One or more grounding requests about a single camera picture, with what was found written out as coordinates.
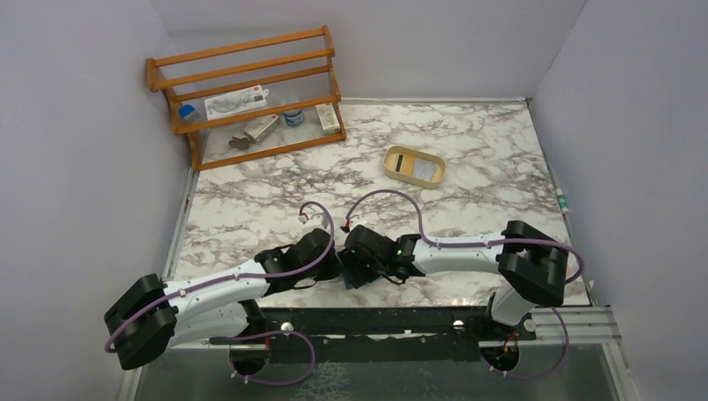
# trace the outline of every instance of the blue bottle cap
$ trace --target blue bottle cap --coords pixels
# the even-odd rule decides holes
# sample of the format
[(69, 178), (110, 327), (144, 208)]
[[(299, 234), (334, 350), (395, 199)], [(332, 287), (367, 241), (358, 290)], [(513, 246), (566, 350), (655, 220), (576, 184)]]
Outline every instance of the blue bottle cap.
[(191, 112), (195, 111), (195, 108), (185, 104), (184, 106), (180, 107), (180, 117), (184, 118), (188, 115), (190, 115)]

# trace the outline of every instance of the wooden rack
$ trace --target wooden rack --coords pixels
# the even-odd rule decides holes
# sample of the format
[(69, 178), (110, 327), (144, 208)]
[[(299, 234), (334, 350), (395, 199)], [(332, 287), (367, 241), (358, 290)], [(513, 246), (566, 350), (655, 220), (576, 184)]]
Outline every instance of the wooden rack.
[[(298, 53), (287, 55), (284, 57), (271, 58), (263, 61), (257, 61), (254, 63), (246, 63), (242, 65), (231, 66), (222, 69), (211, 70), (203, 73), (192, 74), (187, 76), (182, 76), (178, 78), (166, 79), (164, 77), (161, 68), (178, 63), (187, 63), (195, 60), (200, 60), (203, 58), (211, 58), (215, 56), (220, 56), (228, 53), (241, 52), (244, 50), (252, 50), (256, 48), (264, 48), (267, 46), (278, 45), (282, 43), (289, 43), (294, 41), (299, 41), (308, 38), (324, 38), (324, 47), (322, 49), (317, 49), (305, 53)], [(186, 135), (190, 143), (190, 153), (192, 159), (192, 166), (195, 170), (208, 170), (215, 167), (221, 167), (223, 165), (232, 165), (235, 163), (240, 163), (247, 160), (259, 159), (261, 157), (277, 155), (279, 153), (285, 153), (293, 150), (304, 149), (312, 146), (323, 145), (326, 143), (334, 142), (337, 140), (344, 140), (346, 138), (346, 133), (344, 126), (341, 122), (341, 115), (339, 112), (338, 102), (341, 101), (341, 94), (339, 92), (339, 86), (336, 82), (336, 77), (334, 74), (334, 68), (332, 67), (332, 58), (335, 55), (334, 44), (331, 40), (331, 35), (327, 26), (322, 28), (312, 29), (309, 31), (303, 31), (299, 33), (290, 33), (287, 35), (276, 36), (273, 38), (265, 38), (254, 40), (246, 43), (231, 44), (228, 46), (209, 48), (206, 50), (201, 50), (193, 53), (185, 53), (167, 58), (148, 58), (145, 64), (145, 82), (153, 92), (161, 90), (165, 96), (167, 103), (169, 105), (169, 121), (174, 131), (175, 135)], [(225, 77), (228, 75), (247, 73), (256, 70), (268, 69), (271, 67), (281, 66), (285, 64), (298, 63), (306, 60), (312, 60), (316, 58), (322, 58), (326, 61), (325, 65), (302, 69), (294, 72), (289, 72), (286, 74), (277, 74), (272, 76), (267, 76), (260, 79), (252, 79), (243, 82), (237, 82), (235, 84), (228, 84), (224, 86), (218, 86), (211, 89), (197, 90), (195, 92), (187, 94), (177, 94), (174, 87), (185, 84), (193, 84), (201, 81), (206, 81), (208, 79), (216, 79), (219, 77)], [(267, 107), (264, 109), (256, 109), (254, 111), (245, 112), (242, 114), (232, 115), (230, 117), (225, 117), (222, 119), (212, 119), (209, 121), (200, 121), (198, 123), (189, 124), (184, 121), (178, 110), (182, 107), (182, 102), (200, 99), (205, 97), (214, 96), (217, 94), (223, 94), (226, 92), (231, 92), (239, 89), (245, 89), (256, 85), (263, 85), (264, 89), (267, 88), (268, 84), (275, 84), (287, 80), (301, 79), (303, 77), (315, 75), (315, 74), (328, 74), (328, 94), (325, 96), (317, 96), (311, 99), (301, 99), (295, 103), (281, 104), (275, 107)], [(283, 112), (294, 110), (294, 109), (305, 109), (308, 107), (313, 107), (317, 104), (332, 103), (336, 111), (336, 116), (339, 119), (341, 132), (333, 135), (326, 135), (319, 138), (304, 140), (302, 142), (292, 143), (288, 145), (283, 145), (271, 149), (257, 150), (251, 153), (244, 153), (243, 155), (237, 155), (234, 157), (229, 157), (223, 160), (216, 160), (207, 163), (202, 163), (201, 154), (202, 149), (200, 145), (199, 131), (207, 132), (207, 129), (213, 129), (216, 127), (222, 127), (229, 124), (235, 124), (242, 121), (247, 121), (261, 117), (263, 115), (269, 114), (281, 114)]]

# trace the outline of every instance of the label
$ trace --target label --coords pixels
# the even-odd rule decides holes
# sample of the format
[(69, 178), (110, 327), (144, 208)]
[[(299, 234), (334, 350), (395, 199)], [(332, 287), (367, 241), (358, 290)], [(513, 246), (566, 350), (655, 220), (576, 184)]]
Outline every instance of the label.
[(302, 115), (302, 110), (291, 110), (283, 113), (286, 118), (286, 124), (288, 125), (300, 125), (302, 121), (305, 120), (305, 116)]
[(428, 160), (416, 159), (416, 162), (413, 164), (413, 176), (421, 180), (432, 180), (435, 171), (437, 171), (437, 165)]

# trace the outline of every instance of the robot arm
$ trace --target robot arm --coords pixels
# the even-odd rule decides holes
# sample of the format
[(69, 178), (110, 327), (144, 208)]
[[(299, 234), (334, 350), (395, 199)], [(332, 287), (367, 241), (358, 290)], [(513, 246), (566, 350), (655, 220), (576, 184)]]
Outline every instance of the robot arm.
[(492, 299), (491, 318), (513, 327), (536, 306), (563, 304), (568, 252), (551, 246), (491, 245), (510, 239), (552, 241), (522, 221), (510, 221), (501, 235), (440, 238), (439, 242), (430, 238), (437, 245), (423, 241), (418, 234), (393, 241), (365, 226), (356, 226), (347, 237), (340, 258), (345, 278), (354, 287), (378, 275), (405, 282), (409, 277), (439, 272), (501, 274), (507, 284)]
[[(445, 238), (441, 242), (491, 245), (504, 238), (550, 240), (521, 221), (510, 221), (501, 236)], [(264, 327), (254, 325), (266, 320), (262, 314), (256, 318), (260, 309), (253, 300), (289, 291), (304, 278), (321, 281), (343, 274), (354, 287), (361, 287), (381, 275), (405, 282), (409, 277), (439, 272), (496, 272), (508, 284), (493, 295), (488, 315), (493, 324), (505, 327), (507, 336), (533, 307), (563, 303), (568, 253), (558, 248), (439, 247), (422, 241), (418, 234), (393, 241), (365, 226), (351, 230), (344, 250), (338, 254), (330, 248), (313, 268), (293, 275), (281, 274), (312, 263), (326, 250), (329, 240), (330, 234), (315, 229), (293, 246), (263, 251), (254, 260), (226, 272), (166, 283), (156, 275), (142, 277), (104, 316), (112, 337), (124, 327), (113, 341), (122, 368), (142, 366), (180, 343), (263, 332)], [(165, 294), (174, 296), (134, 319), (138, 311), (165, 298)], [(126, 326), (129, 319), (134, 321)]]

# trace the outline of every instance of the marble surface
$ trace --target marble surface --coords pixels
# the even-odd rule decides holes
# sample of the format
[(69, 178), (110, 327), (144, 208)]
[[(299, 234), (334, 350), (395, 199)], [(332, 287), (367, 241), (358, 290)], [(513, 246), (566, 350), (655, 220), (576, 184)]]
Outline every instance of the marble surface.
[[(500, 232), (523, 220), (568, 241), (563, 217), (523, 104), (342, 104), (347, 140), (200, 173), (174, 279), (236, 266), (258, 251), (301, 236), (304, 201), (327, 206), (341, 225), (351, 204), (371, 190), (407, 192), (423, 211), (429, 236)], [(382, 159), (391, 145), (442, 156), (448, 171), (436, 190), (393, 180)], [(357, 209), (368, 226), (391, 238), (417, 232), (412, 206), (376, 195)], [(336, 243), (344, 242), (337, 230)], [(570, 267), (576, 268), (571, 257)], [(264, 307), (401, 307), (486, 305), (499, 275), (439, 273), (395, 286), (384, 280), (346, 290), (341, 278), (259, 300)], [(587, 305), (581, 280), (565, 290), (565, 305)]]

